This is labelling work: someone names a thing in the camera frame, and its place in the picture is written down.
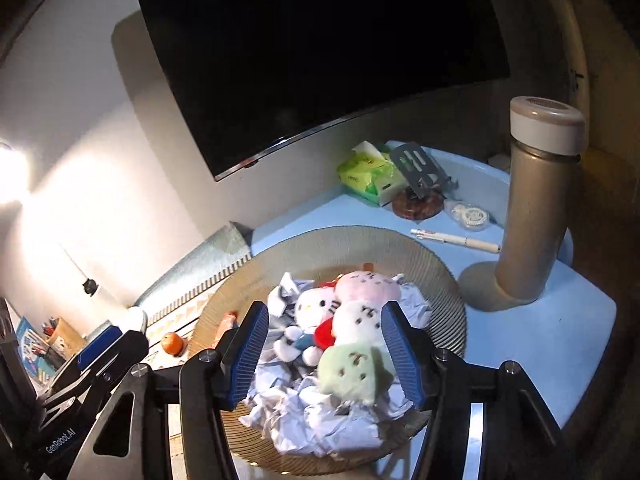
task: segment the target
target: woven basket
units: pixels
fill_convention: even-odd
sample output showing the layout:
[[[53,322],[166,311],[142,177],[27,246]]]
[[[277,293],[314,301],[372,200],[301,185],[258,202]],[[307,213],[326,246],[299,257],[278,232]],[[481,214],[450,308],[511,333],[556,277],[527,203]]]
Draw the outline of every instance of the woven basket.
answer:
[[[296,278],[324,282],[338,274],[359,270],[362,264],[387,276],[404,272],[405,280],[415,283],[431,302],[428,333],[439,347],[459,356],[466,346],[466,314],[458,284],[449,269],[430,250],[415,240],[387,229],[340,226],[318,229],[265,250],[233,273],[205,306],[188,347],[192,356],[212,346],[218,323],[225,312],[236,310],[239,319],[254,300],[266,301],[268,293],[284,272]],[[324,475],[354,469],[393,452],[418,433],[429,420],[429,413],[409,410],[398,420],[385,423],[386,439],[381,449],[366,450],[334,460],[313,455],[282,455],[259,431],[246,428],[238,416],[248,413],[240,404],[232,413],[222,413],[231,450],[248,462],[279,473]]]

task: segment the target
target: television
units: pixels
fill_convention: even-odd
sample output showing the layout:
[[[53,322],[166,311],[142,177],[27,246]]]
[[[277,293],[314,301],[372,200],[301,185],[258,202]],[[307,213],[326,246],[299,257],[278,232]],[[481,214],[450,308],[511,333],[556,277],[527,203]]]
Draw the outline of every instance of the television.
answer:
[[[399,100],[509,75],[490,0],[139,2],[216,180]]]

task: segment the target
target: white pen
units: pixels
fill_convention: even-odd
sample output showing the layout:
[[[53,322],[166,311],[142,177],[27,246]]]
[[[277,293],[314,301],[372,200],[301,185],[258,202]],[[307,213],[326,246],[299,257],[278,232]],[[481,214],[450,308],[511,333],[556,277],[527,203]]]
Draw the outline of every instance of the white pen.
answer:
[[[500,245],[483,242],[482,240],[476,240],[475,238],[447,235],[446,233],[435,233],[434,231],[425,231],[424,229],[411,229],[411,234],[422,240],[435,240],[436,242],[442,242],[445,244],[462,245],[493,254],[498,254],[500,252]]]

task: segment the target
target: green plush toy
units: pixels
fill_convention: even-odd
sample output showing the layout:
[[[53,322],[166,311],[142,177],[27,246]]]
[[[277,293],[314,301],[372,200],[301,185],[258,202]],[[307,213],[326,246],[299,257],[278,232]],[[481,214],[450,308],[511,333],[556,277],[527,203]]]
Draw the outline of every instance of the green plush toy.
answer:
[[[320,391],[367,406],[391,385],[395,370],[391,357],[363,343],[331,346],[318,363]]]

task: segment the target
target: white wall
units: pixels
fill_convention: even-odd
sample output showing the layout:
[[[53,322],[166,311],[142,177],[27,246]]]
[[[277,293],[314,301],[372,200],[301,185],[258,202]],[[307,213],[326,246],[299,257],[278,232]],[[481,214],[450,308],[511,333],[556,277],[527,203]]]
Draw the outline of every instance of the white wall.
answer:
[[[104,319],[59,239],[91,276],[132,303],[203,241],[136,119],[111,34],[137,0],[47,0],[0,68],[0,137],[23,150],[33,201],[15,219],[0,287],[31,322]]]
[[[514,11],[498,2],[502,22]],[[56,239],[131,304],[224,222],[255,228],[336,184],[335,167],[363,139],[487,156],[505,133],[508,99],[544,79],[531,56],[514,54],[526,32],[507,31],[510,62],[528,60],[517,77],[343,123],[216,183],[140,18],[137,0],[47,0],[0,67],[0,137],[33,169],[31,203],[0,212],[0,294],[36,325],[62,316],[86,333],[105,317]]]

